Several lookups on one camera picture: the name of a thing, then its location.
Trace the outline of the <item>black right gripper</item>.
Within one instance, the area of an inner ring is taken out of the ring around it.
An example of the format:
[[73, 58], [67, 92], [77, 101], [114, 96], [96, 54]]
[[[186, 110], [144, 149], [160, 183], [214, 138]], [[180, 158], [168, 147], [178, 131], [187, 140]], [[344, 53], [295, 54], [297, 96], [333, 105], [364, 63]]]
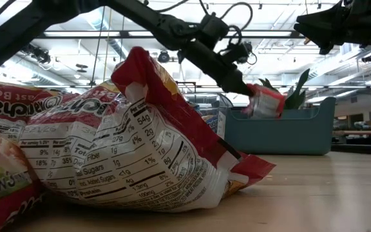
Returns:
[[295, 31], [309, 38], [319, 47], [319, 54], [328, 54], [335, 45], [370, 44], [371, 0], [339, 0], [333, 9], [301, 15], [296, 19]]

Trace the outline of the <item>black horizontal room rail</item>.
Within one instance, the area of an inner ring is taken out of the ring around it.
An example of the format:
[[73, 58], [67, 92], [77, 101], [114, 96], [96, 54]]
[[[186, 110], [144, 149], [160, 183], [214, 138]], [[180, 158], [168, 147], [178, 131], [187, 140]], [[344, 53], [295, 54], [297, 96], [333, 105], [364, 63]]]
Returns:
[[[179, 88], [192, 88], [192, 89], [197, 89], [197, 88], [218, 88], [216, 85], [197, 85], [193, 82], [178, 82], [177, 83]], [[351, 86], [351, 85], [323, 85], [323, 86], [318, 86], [318, 85], [303, 85], [301, 89], [309, 89], [309, 88], [314, 88], [314, 89], [369, 89], [371, 88], [371, 85], [359, 85], [359, 86]]]

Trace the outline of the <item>blue noodle packet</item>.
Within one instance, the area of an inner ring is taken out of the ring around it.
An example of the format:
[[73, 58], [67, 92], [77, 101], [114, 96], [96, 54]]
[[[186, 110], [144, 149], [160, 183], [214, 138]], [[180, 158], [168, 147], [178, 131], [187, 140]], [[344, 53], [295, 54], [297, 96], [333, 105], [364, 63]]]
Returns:
[[218, 114], [216, 115], [213, 115], [213, 114], [210, 114], [210, 115], [204, 115], [202, 116], [202, 119], [204, 120], [204, 122], [215, 132], [217, 133], [218, 131], [218, 119], [219, 119], [219, 116]]

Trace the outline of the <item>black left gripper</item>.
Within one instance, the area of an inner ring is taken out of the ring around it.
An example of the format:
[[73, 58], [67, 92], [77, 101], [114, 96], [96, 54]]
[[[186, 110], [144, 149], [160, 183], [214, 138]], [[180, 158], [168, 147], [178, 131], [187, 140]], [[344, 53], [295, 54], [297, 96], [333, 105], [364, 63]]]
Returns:
[[225, 63], [221, 56], [208, 49], [200, 41], [189, 41], [179, 50], [181, 56], [214, 79], [224, 92], [252, 97], [252, 91], [243, 82], [242, 72]]

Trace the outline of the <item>clear plastic bin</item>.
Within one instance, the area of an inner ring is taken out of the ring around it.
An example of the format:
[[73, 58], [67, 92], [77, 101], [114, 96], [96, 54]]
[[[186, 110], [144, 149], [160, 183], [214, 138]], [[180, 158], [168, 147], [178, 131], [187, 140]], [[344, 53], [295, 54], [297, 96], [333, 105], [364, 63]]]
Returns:
[[222, 93], [185, 93], [184, 99], [202, 117], [218, 114], [217, 135], [225, 139], [227, 111], [233, 107], [232, 102]]

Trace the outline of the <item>blue plastic bin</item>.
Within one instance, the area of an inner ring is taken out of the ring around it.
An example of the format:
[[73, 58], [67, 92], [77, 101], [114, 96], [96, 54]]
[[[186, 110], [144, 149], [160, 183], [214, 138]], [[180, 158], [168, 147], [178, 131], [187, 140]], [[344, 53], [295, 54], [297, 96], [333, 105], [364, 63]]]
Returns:
[[331, 149], [336, 99], [317, 107], [285, 110], [279, 119], [249, 119], [240, 110], [227, 110], [224, 140], [254, 155], [325, 155]]

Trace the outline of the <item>wooden side bench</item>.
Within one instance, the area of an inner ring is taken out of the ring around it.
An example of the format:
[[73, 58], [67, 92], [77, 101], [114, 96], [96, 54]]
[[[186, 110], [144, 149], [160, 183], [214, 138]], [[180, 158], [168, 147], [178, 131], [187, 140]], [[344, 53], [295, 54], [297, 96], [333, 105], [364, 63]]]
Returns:
[[[333, 131], [333, 136], [339, 137], [339, 141], [345, 140], [347, 135], [371, 135], [371, 131]], [[371, 144], [334, 143], [331, 145], [331, 151], [371, 155]]]

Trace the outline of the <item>green leafy plant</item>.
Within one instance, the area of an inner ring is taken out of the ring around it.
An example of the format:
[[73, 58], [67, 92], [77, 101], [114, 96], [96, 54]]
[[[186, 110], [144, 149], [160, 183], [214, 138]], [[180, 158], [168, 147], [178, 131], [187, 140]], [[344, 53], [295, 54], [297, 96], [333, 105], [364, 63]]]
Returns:
[[298, 110], [299, 107], [304, 103], [306, 91], [301, 92], [301, 89], [303, 85], [308, 81], [309, 72], [310, 70], [307, 69], [301, 74], [296, 88], [288, 97], [285, 98], [285, 110]]

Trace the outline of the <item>black frame light bar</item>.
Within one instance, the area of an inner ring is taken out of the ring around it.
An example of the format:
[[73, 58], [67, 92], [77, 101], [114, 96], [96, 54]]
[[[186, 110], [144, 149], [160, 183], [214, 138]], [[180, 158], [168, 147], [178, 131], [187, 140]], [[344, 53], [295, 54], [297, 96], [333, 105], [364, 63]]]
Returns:
[[[38, 35], [36, 39], [152, 39], [154, 35], [145, 30], [136, 31], [95, 31], [95, 30], [51, 30]], [[294, 30], [246, 30], [243, 39], [304, 39], [305, 36]]]

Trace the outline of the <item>red Maruchan noodle packet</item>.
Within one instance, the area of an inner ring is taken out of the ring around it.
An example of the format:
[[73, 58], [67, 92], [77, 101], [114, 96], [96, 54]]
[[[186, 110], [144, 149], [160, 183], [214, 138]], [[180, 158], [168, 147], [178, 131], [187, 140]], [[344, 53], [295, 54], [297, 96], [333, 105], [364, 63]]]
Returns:
[[110, 82], [32, 116], [19, 146], [50, 191], [116, 209], [214, 208], [274, 167], [219, 137], [141, 47]]
[[253, 93], [249, 97], [249, 104], [242, 110], [252, 119], [278, 119], [285, 105], [285, 97], [277, 91], [259, 84], [247, 84]]
[[0, 136], [19, 142], [31, 116], [77, 96], [77, 93], [0, 82]]
[[0, 230], [43, 201], [41, 182], [18, 145], [0, 137]]

